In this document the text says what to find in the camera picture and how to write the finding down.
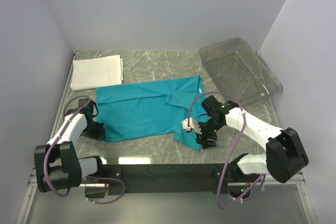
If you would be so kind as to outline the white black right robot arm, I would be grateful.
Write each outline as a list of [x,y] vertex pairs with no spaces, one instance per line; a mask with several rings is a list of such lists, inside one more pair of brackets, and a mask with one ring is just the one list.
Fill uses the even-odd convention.
[[286,183],[309,164],[299,134],[292,128],[272,126],[233,101],[219,102],[214,96],[206,98],[201,106],[208,116],[206,122],[194,118],[184,121],[186,131],[194,130],[196,142],[203,149],[216,146],[217,131],[227,126],[240,131],[264,150],[262,154],[243,153],[228,164],[228,178],[241,182],[251,174],[270,175]]

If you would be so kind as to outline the teal t-shirt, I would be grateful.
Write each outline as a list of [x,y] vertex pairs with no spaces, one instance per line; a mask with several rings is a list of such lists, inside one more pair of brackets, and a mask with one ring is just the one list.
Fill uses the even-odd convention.
[[200,151],[195,132],[185,132],[182,121],[205,113],[202,93],[199,75],[100,87],[97,121],[104,123],[108,142],[173,133],[174,139]]

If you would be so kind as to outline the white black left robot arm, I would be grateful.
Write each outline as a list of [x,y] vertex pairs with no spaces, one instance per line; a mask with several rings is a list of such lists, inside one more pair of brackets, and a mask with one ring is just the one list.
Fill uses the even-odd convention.
[[106,131],[103,123],[96,122],[97,104],[87,95],[78,100],[76,109],[64,109],[64,121],[57,133],[45,144],[34,149],[37,187],[40,192],[52,191],[60,197],[78,187],[84,178],[93,183],[104,179],[105,170],[99,156],[79,158],[76,143],[81,136],[103,141]]

